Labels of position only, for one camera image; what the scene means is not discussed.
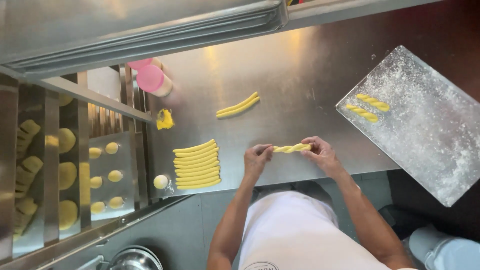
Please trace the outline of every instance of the flour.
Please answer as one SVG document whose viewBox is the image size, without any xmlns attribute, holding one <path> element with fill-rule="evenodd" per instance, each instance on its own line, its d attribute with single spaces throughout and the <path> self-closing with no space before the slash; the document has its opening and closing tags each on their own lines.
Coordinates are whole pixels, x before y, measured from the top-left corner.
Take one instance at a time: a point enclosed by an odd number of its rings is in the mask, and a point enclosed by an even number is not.
<svg viewBox="0 0 480 270">
<path fill-rule="evenodd" d="M 391 109 L 379 111 L 357 94 Z M 374 113 L 378 123 L 359 117 L 346 104 Z M 480 178 L 480 104 L 403 46 L 337 109 L 445 206 Z"/>
</svg>

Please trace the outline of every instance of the stainless steel counter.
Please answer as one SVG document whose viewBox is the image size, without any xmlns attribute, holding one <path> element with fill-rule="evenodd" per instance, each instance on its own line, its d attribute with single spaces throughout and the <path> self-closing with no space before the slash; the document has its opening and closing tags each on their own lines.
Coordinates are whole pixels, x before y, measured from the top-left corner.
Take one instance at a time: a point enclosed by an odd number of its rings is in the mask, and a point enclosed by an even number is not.
<svg viewBox="0 0 480 270">
<path fill-rule="evenodd" d="M 463 8 L 444 1 L 162 56 L 175 88 L 166 98 L 149 98 L 149 108 L 153 114 L 171 109 L 176 125 L 148 129 L 150 180 L 165 174 L 175 187 L 172 150 L 213 138 L 220 147 L 222 182 L 199 190 L 152 188 L 152 195 L 238 188 L 247 148 L 259 143 L 291 146 L 314 135 L 332 144 L 351 174 L 399 168 L 334 106 L 398 45 L 479 100 L 478 24 Z M 216 118 L 217 110 L 255 91 L 261 101 L 253 108 Z M 278 153 L 258 185 L 323 177 L 299 153 Z"/>
</svg>

